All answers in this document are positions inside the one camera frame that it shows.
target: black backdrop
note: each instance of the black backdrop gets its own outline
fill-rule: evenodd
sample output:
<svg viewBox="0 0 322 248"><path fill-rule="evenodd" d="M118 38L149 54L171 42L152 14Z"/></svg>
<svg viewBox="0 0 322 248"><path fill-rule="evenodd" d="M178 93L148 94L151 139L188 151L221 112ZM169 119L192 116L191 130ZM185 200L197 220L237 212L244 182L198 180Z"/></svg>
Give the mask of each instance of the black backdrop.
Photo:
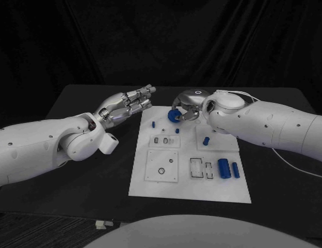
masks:
<svg viewBox="0 0 322 248"><path fill-rule="evenodd" d="M148 83L296 87L322 114L322 1L0 0L0 128L67 84Z"/></svg>

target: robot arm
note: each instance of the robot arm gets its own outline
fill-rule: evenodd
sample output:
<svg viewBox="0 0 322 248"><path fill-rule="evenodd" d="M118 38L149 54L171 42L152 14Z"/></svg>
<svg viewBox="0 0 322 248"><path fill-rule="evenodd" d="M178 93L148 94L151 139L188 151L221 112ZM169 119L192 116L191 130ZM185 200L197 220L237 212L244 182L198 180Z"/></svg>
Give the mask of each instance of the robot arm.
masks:
<svg viewBox="0 0 322 248"><path fill-rule="evenodd" d="M27 180L62 167L69 160L85 160L99 149L110 154L118 139L106 129L148 109L155 87L115 94L93 114L41 120L0 129L0 185Z"/></svg>
<svg viewBox="0 0 322 248"><path fill-rule="evenodd" d="M322 116L272 102L247 104L240 96L224 90L217 90L195 104L207 124L217 132L231 134L259 146L293 151L322 161Z"/></svg>

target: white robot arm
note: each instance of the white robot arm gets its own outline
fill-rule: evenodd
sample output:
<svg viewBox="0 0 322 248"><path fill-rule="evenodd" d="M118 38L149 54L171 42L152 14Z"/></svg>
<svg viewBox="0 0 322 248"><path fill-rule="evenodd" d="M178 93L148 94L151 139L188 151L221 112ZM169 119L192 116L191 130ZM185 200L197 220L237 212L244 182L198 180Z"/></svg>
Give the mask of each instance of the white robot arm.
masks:
<svg viewBox="0 0 322 248"><path fill-rule="evenodd" d="M41 120L0 129L0 185L27 180L62 167L69 160L85 160L99 149L110 154L118 140L106 129L132 114L152 107L155 87L118 93L93 114Z"/></svg>
<svg viewBox="0 0 322 248"><path fill-rule="evenodd" d="M188 111L184 115L177 110L178 105ZM200 111L217 132L322 161L322 116L272 102L249 104L226 90L214 94L201 89L187 90L174 101L169 120L194 120Z"/></svg>

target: black table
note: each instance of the black table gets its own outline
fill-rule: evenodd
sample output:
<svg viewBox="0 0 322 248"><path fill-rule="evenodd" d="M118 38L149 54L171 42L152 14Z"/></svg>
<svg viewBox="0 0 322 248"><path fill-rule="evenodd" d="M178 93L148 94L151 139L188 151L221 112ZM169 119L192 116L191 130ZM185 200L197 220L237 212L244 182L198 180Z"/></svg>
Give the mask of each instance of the black table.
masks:
<svg viewBox="0 0 322 248"><path fill-rule="evenodd" d="M171 105L191 87L156 87L152 105ZM69 85L47 119L93 112L103 99L131 86ZM214 92L217 88L204 88ZM295 88L221 88L249 92L263 101L313 113ZM322 179L295 170L272 149L238 140L251 204L128 196L141 114L109 130L119 139L110 155L100 151L80 162L39 177L5 185L0 191L0 212L72 216L133 222L169 214L202 214L234 218L267 226L299 238L322 239ZM322 163L300 154L279 151L299 168L322 175Z"/></svg>

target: blue object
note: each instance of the blue object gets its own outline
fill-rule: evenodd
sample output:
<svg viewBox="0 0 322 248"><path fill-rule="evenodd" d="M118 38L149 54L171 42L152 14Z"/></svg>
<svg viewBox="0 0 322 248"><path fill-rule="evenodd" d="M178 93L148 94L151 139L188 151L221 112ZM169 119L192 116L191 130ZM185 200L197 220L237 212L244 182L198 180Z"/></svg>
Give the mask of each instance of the blue object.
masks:
<svg viewBox="0 0 322 248"><path fill-rule="evenodd" d="M202 145L207 146L208 145L208 141L210 141L210 137L205 137L205 140L202 142Z"/></svg>
<svg viewBox="0 0 322 248"><path fill-rule="evenodd" d="M179 120L175 120L175 117L182 115L178 109L169 110L168 112L168 119L171 122L179 122Z"/></svg>
<svg viewBox="0 0 322 248"><path fill-rule="evenodd" d="M230 166L227 159L218 159L218 170L220 170L220 177L227 179L231 177Z"/></svg>
<svg viewBox="0 0 322 248"><path fill-rule="evenodd" d="M234 178L240 178L237 163L234 162L233 162L233 175L234 175Z"/></svg>

